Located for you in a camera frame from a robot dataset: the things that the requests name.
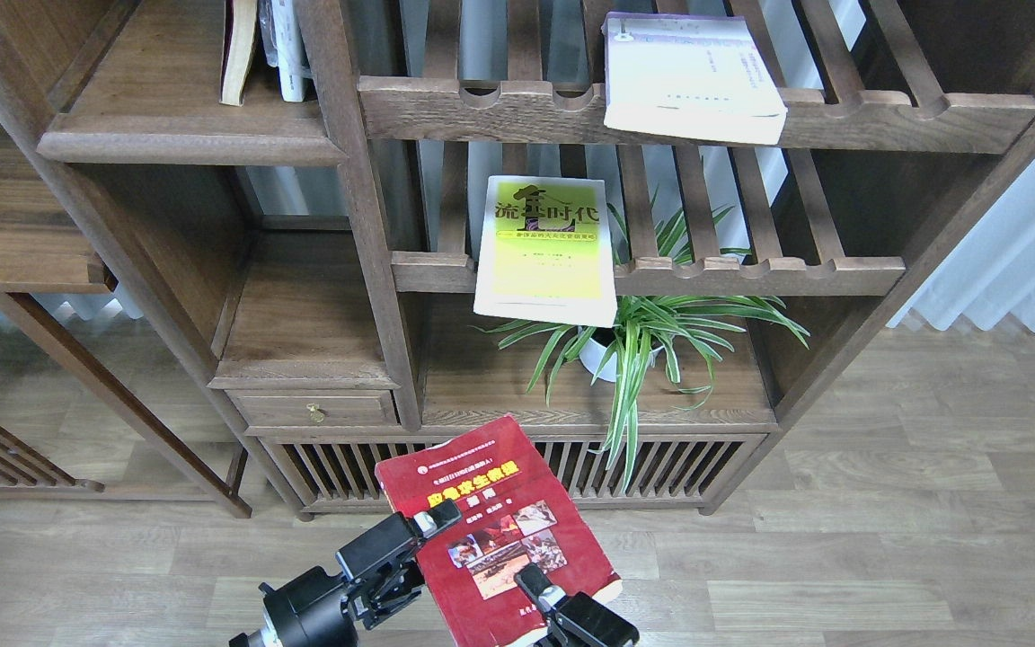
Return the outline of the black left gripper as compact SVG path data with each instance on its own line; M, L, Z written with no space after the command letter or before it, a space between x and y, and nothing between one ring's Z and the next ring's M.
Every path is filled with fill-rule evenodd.
M279 589L263 582L263 626L231 646L357 646L357 621L374 629L420 595L416 553L461 520L450 500L413 517L395 512L338 550L342 574L314 566Z

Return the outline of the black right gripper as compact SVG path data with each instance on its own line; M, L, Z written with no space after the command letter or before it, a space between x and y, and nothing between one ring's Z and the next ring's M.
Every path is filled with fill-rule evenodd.
M515 581L546 623L549 633L537 647L635 646L640 641L635 625L584 592L564 593L534 563L518 571Z

